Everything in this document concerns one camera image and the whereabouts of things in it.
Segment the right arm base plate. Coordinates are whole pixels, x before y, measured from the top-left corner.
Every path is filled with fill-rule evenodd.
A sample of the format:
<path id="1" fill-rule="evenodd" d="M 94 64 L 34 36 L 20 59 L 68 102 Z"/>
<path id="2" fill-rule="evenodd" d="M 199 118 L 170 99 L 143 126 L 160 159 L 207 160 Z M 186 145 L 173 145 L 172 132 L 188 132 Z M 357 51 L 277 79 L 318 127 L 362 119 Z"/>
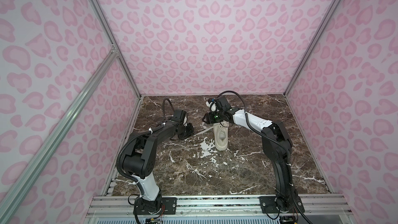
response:
<path id="1" fill-rule="evenodd" d="M 295 197 L 295 201 L 292 198 L 288 198 L 286 201 L 283 197 L 276 196 L 261 196 L 259 197 L 260 207 L 263 214 L 282 214 L 282 213 L 293 213 L 293 210 L 298 212 L 305 212 L 304 204 L 300 197 Z"/>

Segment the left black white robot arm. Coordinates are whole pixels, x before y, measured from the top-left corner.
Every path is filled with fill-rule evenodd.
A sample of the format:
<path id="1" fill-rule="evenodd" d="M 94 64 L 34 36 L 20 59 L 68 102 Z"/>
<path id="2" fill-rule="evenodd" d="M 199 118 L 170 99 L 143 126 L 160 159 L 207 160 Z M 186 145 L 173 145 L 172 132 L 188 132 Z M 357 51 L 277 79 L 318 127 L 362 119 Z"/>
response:
<path id="1" fill-rule="evenodd" d="M 154 214 L 161 210 L 162 193 L 152 172 L 158 145 L 174 136 L 186 139 L 193 134 L 191 123 L 172 119 L 146 132 L 130 134 L 117 155 L 116 168 L 120 175 L 136 183 L 140 191 L 140 196 L 134 202 L 137 208 Z"/>

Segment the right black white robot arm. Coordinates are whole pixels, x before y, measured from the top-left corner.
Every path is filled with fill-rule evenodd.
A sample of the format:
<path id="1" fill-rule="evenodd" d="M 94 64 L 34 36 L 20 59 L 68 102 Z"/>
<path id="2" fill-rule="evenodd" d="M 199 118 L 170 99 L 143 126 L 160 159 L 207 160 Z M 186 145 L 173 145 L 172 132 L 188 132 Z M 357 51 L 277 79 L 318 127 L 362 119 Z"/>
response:
<path id="1" fill-rule="evenodd" d="M 228 111 L 209 112 L 203 117 L 206 124 L 226 121 L 248 128 L 262 139 L 263 152 L 271 161 L 275 174 L 275 205 L 282 213 L 296 209 L 303 212 L 301 198 L 293 183 L 291 171 L 292 141 L 281 121 L 270 121 L 234 107 Z"/>

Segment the cream white sneaker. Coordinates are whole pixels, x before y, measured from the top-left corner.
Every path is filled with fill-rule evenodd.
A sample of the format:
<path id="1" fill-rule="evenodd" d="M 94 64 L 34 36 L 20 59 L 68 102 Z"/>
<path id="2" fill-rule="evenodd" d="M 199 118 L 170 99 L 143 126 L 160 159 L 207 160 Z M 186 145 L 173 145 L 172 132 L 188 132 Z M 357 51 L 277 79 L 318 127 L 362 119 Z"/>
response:
<path id="1" fill-rule="evenodd" d="M 228 148 L 228 130 L 227 123 L 214 124 L 215 148 L 219 151 L 224 151 Z"/>

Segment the white shoelace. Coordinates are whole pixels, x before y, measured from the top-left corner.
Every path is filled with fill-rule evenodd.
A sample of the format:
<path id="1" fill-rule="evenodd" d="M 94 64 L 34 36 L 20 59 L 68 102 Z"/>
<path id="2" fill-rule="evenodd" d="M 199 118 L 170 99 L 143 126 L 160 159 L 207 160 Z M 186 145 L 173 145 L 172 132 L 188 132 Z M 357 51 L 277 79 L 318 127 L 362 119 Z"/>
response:
<path id="1" fill-rule="evenodd" d="M 201 128 L 202 128 L 202 129 L 201 129 L 199 132 L 197 132 L 197 133 L 195 134 L 195 136 L 204 134 L 204 133 L 206 133 L 206 132 L 212 130 L 214 127 L 215 127 L 215 126 L 214 126 L 213 124 L 207 125 L 206 123 L 202 122 L 202 124 L 201 124 Z"/>

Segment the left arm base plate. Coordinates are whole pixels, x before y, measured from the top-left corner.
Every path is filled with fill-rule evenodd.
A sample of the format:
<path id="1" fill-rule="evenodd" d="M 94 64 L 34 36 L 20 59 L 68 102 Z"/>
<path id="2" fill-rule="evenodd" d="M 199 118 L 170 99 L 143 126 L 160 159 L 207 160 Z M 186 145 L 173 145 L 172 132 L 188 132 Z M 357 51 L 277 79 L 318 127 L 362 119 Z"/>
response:
<path id="1" fill-rule="evenodd" d="M 147 201 L 138 198 L 134 202 L 134 213 L 136 215 L 174 215 L 176 214 L 177 198 L 156 198 Z"/>

